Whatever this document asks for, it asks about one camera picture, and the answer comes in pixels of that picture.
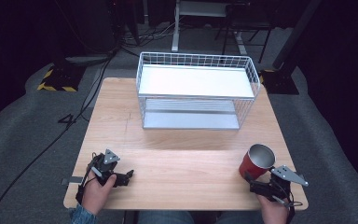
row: white wire basket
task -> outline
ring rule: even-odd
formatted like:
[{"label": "white wire basket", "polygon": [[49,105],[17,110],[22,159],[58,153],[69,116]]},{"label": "white wire basket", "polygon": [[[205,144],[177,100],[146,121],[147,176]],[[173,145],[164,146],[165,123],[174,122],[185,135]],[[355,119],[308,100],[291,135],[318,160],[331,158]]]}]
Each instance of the white wire basket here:
[{"label": "white wire basket", "polygon": [[260,81],[245,56],[142,52],[136,87],[145,129],[238,130]]}]

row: wooden table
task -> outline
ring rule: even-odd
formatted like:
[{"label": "wooden table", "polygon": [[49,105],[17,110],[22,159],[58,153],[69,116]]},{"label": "wooden table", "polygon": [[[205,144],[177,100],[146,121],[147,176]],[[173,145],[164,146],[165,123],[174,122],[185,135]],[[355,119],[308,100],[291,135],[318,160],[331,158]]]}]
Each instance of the wooden table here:
[{"label": "wooden table", "polygon": [[[260,207],[238,168],[248,148],[271,147],[275,166],[295,167],[265,89],[262,87],[238,131],[144,130],[135,79],[106,78],[80,149],[73,176],[83,176],[92,152],[107,148],[121,160],[115,169],[134,176],[112,190],[106,209],[255,210]],[[261,181],[269,181],[269,173]],[[65,207],[76,207],[70,184]],[[292,184],[296,201],[308,207],[302,186]]]}]

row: red cup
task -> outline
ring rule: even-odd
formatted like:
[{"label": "red cup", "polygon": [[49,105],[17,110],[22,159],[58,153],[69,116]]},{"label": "red cup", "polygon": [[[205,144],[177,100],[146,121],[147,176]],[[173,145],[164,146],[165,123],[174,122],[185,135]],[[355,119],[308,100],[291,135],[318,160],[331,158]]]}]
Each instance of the red cup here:
[{"label": "red cup", "polygon": [[266,171],[271,168],[275,163],[275,154],[269,148],[261,144],[255,144],[249,148],[243,157],[243,161],[240,165],[240,174],[245,178],[245,173],[256,180]]}]

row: cable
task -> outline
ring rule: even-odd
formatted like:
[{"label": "cable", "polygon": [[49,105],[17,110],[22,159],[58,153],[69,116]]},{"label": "cable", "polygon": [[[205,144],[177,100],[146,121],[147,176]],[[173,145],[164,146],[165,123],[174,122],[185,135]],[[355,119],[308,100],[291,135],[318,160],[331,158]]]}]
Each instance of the cable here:
[{"label": "cable", "polygon": [[140,35],[141,37],[141,41],[140,41],[140,44],[137,45],[137,44],[130,44],[130,43],[127,43],[126,41],[127,40],[133,40],[134,38],[122,38],[122,45],[128,47],[128,48],[137,48],[137,47],[144,47],[146,46],[147,44],[149,44],[150,42],[152,42],[153,40],[160,40],[162,38],[165,38],[167,35],[173,35],[173,32],[172,33],[168,33],[168,34],[164,34],[167,30],[169,30],[171,27],[173,27],[175,25],[175,22],[170,24],[169,26],[165,27],[165,28],[161,28],[160,30],[161,31],[157,31],[157,29],[155,28],[154,31],[151,33],[151,34],[148,34],[147,32],[150,30],[150,29],[147,29],[145,31],[145,33],[143,35]]},{"label": "cable", "polygon": [[132,51],[130,51],[130,50],[128,50],[128,49],[124,49],[123,47],[121,47],[121,49],[122,49],[124,52],[126,52],[126,53],[128,53],[128,54],[130,54],[130,55],[132,55],[132,56],[135,56],[135,57],[138,57],[138,58],[141,57],[139,54],[136,54],[136,53],[134,53],[134,52],[132,52]]},{"label": "cable", "polygon": [[90,172],[90,170],[91,170],[91,167],[94,166],[94,164],[95,164],[94,158],[95,158],[96,156],[97,156],[97,154],[96,154],[95,152],[93,152],[93,153],[92,153],[92,160],[91,160],[92,163],[89,164],[89,166],[87,167],[87,172],[86,172],[86,174],[85,174],[84,177],[83,177],[83,181],[80,183],[80,186],[83,186],[83,185],[84,185],[83,188],[85,188],[86,185],[87,185],[91,180],[97,178],[97,176],[95,176],[94,178],[88,180],[88,181],[85,183],[86,179],[89,178],[89,172]]},{"label": "cable", "polygon": [[[106,70],[107,65],[112,61],[113,57],[116,55],[116,53],[114,52],[110,57],[109,60],[103,65],[103,71],[102,71],[102,75],[104,74],[104,71]],[[100,78],[100,81],[98,83],[98,85],[100,86],[102,82],[102,78]],[[86,110],[86,108],[90,105],[92,99],[95,97],[97,91],[94,92],[94,94],[92,95],[91,99],[89,100],[89,102],[87,103],[87,105],[85,107],[83,107],[79,114],[75,117],[75,119],[72,120],[72,122],[68,123],[68,125],[66,125],[65,129],[45,148],[42,150],[42,152],[40,152],[21,172],[19,175],[16,176],[16,178],[10,183],[10,185],[7,187],[7,189],[4,191],[4,193],[1,195],[0,197],[0,202],[4,199],[4,197],[7,195],[8,191],[14,186],[14,184],[20,179],[20,177],[22,177],[22,175],[45,153],[48,151],[49,148],[51,148],[65,133],[66,131],[69,130],[69,128],[76,123],[77,119],[82,116],[83,112]]]},{"label": "cable", "polygon": [[286,205],[287,207],[295,207],[295,206],[303,205],[302,202],[295,202],[295,195],[293,194],[292,191],[289,191],[289,195],[287,195],[286,191],[283,189],[283,187],[280,184],[278,184],[276,181],[274,181],[274,183],[275,183],[275,186],[278,186],[280,188],[281,192],[284,193],[284,196],[289,201],[289,203]]},{"label": "cable", "polygon": [[107,60],[109,60],[109,57],[110,57],[110,55],[107,54],[104,58],[101,58],[101,59],[89,60],[89,61],[85,61],[85,62],[71,62],[71,64],[73,64],[74,66],[78,66],[78,67],[89,67],[89,66],[100,64],[100,63],[105,63]]},{"label": "cable", "polygon": [[90,94],[92,88],[95,86],[95,83],[97,83],[97,81],[99,81],[99,82],[98,82],[98,86],[97,86],[97,88],[95,89],[95,92],[92,94],[91,99],[89,100],[89,102],[87,103],[86,106],[85,106],[85,103],[86,103],[87,97],[84,99],[83,104],[82,104],[82,106],[81,106],[81,108],[80,108],[80,116],[81,116],[85,121],[87,121],[87,122],[90,122],[90,120],[84,118],[83,112],[86,110],[87,107],[89,107],[89,105],[90,105],[90,103],[92,102],[93,98],[94,98],[95,95],[97,94],[98,89],[99,89],[99,87],[101,86],[101,83],[102,83],[102,80],[103,80],[104,71],[106,70],[106,67],[107,67],[107,65],[110,63],[111,60],[112,60],[112,59],[109,59],[109,60],[108,60],[107,62],[105,62],[105,63],[103,64],[103,66],[101,67],[101,69],[100,69],[100,75],[99,75],[99,76],[97,77],[97,79],[95,79],[95,81],[92,83],[91,88],[89,88],[89,92],[88,92],[87,95]]}]

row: black equipment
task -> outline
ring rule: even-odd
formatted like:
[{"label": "black equipment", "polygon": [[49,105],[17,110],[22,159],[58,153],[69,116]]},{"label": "black equipment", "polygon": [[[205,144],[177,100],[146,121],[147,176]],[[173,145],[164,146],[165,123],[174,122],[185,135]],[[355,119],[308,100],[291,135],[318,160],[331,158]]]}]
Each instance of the black equipment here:
[{"label": "black equipment", "polygon": [[293,195],[290,183],[295,182],[305,187],[309,183],[305,181],[303,175],[296,174],[285,165],[278,168],[271,167],[269,171],[271,172],[271,178],[268,183],[255,181],[247,172],[245,173],[245,180],[250,184],[251,192],[262,195],[271,202],[278,202],[289,208],[290,212],[286,223],[290,223],[295,215],[295,206],[302,204],[292,200]]},{"label": "black equipment", "polygon": [[86,182],[86,179],[91,170],[94,174],[96,174],[96,178],[101,185],[104,185],[111,175],[116,175],[117,179],[113,188],[116,188],[117,186],[128,186],[130,178],[133,175],[133,170],[130,170],[126,174],[115,173],[114,169],[117,165],[117,161],[119,160],[120,157],[109,149],[105,151],[105,155],[101,153],[100,155],[92,158],[88,165],[87,172],[77,190],[76,199],[80,204],[82,203],[84,188],[90,181],[88,180],[88,182]]}]

